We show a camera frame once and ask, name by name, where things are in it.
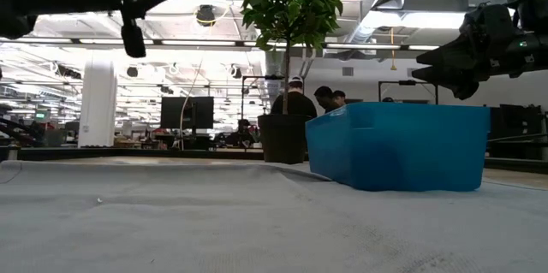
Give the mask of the blue plastic tupperware container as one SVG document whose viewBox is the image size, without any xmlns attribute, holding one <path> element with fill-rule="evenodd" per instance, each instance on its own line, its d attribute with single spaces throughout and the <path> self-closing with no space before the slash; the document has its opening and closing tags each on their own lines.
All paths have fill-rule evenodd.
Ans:
<svg viewBox="0 0 548 273">
<path fill-rule="evenodd" d="M 310 169 L 365 191 L 480 187 L 487 107 L 354 103 L 306 124 Z"/>
</svg>

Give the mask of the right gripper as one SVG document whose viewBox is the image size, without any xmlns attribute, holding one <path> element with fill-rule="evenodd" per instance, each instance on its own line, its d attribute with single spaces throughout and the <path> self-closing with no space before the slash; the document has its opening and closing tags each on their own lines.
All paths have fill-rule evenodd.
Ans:
<svg viewBox="0 0 548 273">
<path fill-rule="evenodd" d="M 510 13 L 504 5 L 482 3 L 465 14 L 459 37 L 417 56 L 417 63 L 431 66 L 416 69 L 412 76 L 451 90 L 454 98 L 471 98 L 479 88 L 476 80 L 503 74 L 515 77 L 511 61 L 504 58 L 516 36 L 515 32 Z M 435 67 L 463 65 L 462 69 Z"/>
</svg>

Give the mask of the black computer monitor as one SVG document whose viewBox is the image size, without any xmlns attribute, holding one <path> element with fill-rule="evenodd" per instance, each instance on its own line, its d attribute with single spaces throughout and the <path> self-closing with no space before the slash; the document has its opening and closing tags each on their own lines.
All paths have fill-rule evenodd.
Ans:
<svg viewBox="0 0 548 273">
<path fill-rule="evenodd" d="M 209 151 L 213 147 L 211 136 L 198 130 L 213 129 L 213 122 L 213 97 L 162 98 L 160 127 L 175 132 L 172 148 Z"/>
</svg>

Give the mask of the grey cloth mat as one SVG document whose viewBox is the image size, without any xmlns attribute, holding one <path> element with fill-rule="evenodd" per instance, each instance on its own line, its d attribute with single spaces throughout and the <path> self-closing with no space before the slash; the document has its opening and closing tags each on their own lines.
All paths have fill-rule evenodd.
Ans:
<svg viewBox="0 0 548 273">
<path fill-rule="evenodd" d="M 548 273 L 548 190 L 365 192 L 263 163 L 6 161 L 0 273 Z"/>
</svg>

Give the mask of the white round pillar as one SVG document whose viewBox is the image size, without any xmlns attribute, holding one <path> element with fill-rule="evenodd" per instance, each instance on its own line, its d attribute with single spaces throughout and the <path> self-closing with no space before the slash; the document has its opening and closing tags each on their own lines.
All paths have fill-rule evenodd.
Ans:
<svg viewBox="0 0 548 273">
<path fill-rule="evenodd" d="M 106 56 L 86 61 L 80 107 L 78 146 L 113 146 L 116 118 L 117 74 Z"/>
</svg>

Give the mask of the ceiling light strip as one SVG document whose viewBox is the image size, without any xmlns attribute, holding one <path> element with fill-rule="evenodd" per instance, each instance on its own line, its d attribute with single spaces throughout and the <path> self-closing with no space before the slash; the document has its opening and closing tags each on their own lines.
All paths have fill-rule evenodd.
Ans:
<svg viewBox="0 0 548 273">
<path fill-rule="evenodd" d="M 23 37 L 19 39 L 0 38 L 0 43 L 45 44 L 45 45 L 122 45 L 122 39 L 68 39 L 47 37 Z M 255 47 L 254 41 L 246 40 L 196 40 L 196 39 L 145 39 L 144 45 L 154 46 L 190 46 L 190 47 Z M 350 44 L 350 43 L 323 43 L 323 49 L 334 50 L 405 50 L 429 51 L 438 48 L 438 45 L 406 45 L 406 44 Z"/>
</svg>

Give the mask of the black equipment cabinet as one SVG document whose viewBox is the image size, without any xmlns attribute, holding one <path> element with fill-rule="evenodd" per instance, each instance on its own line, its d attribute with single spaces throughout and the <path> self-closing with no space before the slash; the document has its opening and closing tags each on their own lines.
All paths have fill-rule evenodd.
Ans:
<svg viewBox="0 0 548 273">
<path fill-rule="evenodd" d="M 544 160 L 548 154 L 548 111 L 538 105 L 491 108 L 489 157 Z"/>
</svg>

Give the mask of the black round ceiling device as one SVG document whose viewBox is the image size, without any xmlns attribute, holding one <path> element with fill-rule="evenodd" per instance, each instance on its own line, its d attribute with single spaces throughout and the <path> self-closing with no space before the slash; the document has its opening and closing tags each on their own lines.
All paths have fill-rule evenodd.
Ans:
<svg viewBox="0 0 548 273">
<path fill-rule="evenodd" d="M 212 5 L 200 5 L 196 11 L 196 21 L 203 27 L 211 27 L 216 22 L 214 7 Z"/>
</svg>

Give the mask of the yellow hanging pendant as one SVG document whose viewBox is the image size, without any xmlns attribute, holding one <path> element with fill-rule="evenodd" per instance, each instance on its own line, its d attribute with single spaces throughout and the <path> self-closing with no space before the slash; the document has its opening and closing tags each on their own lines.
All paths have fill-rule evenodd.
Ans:
<svg viewBox="0 0 548 273">
<path fill-rule="evenodd" d="M 395 44 L 394 42 L 395 42 L 394 27 L 392 27 L 390 29 L 390 44 L 394 45 Z M 391 67 L 390 67 L 390 70 L 392 70 L 392 71 L 397 70 L 397 67 L 396 67 L 396 51 L 394 49 L 391 50 Z"/>
</svg>

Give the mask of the green potted plant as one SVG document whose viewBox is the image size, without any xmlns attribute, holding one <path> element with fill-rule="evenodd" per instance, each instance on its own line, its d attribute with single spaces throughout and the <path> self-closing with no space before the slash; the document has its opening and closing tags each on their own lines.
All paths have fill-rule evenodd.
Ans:
<svg viewBox="0 0 548 273">
<path fill-rule="evenodd" d="M 259 30 L 255 43 L 263 51 L 283 50 L 283 84 L 288 87 L 290 48 L 303 45 L 306 50 L 319 50 L 325 37 L 339 28 L 337 17 L 343 13 L 342 0 L 243 0 L 241 14 L 245 27 Z M 306 122 L 303 129 L 260 128 L 260 139 L 266 162 L 295 164 L 304 161 Z"/>
</svg>

